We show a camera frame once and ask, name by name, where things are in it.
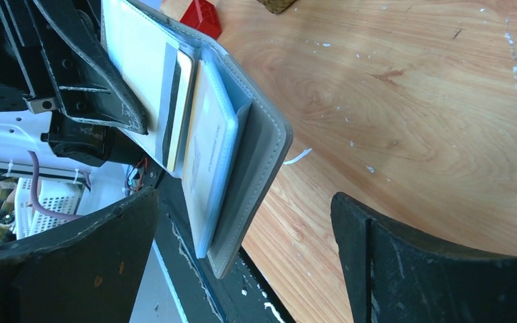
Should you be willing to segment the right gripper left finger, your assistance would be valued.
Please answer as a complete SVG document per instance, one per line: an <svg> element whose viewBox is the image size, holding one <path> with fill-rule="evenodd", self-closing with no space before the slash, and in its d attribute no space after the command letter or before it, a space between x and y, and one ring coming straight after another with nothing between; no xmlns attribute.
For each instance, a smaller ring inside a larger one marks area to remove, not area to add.
<svg viewBox="0 0 517 323"><path fill-rule="evenodd" d="M159 219L147 189L0 246L0 322L128 322Z"/></svg>

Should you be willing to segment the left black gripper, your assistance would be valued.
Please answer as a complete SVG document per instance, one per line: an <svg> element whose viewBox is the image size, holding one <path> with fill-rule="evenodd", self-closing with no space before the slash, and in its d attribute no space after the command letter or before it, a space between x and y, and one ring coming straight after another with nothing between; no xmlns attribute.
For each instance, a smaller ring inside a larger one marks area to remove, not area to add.
<svg viewBox="0 0 517 323"><path fill-rule="evenodd" d="M100 1L0 1L0 112L36 121L36 149L88 166L137 165L144 105L102 43Z"/></svg>

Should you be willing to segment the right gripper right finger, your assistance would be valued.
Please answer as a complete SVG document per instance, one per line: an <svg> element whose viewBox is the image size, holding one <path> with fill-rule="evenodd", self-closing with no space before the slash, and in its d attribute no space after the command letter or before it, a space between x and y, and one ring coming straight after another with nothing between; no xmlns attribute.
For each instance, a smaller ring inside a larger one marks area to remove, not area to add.
<svg viewBox="0 0 517 323"><path fill-rule="evenodd" d="M517 322L517 256L438 238L343 192L331 223L356 322Z"/></svg>

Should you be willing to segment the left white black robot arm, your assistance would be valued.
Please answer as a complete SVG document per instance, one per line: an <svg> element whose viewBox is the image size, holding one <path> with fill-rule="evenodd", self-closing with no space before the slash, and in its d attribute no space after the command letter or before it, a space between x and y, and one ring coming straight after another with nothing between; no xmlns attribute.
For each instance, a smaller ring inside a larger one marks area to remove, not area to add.
<svg viewBox="0 0 517 323"><path fill-rule="evenodd" d="M136 164L147 113L107 53L100 1L0 1L0 162Z"/></svg>

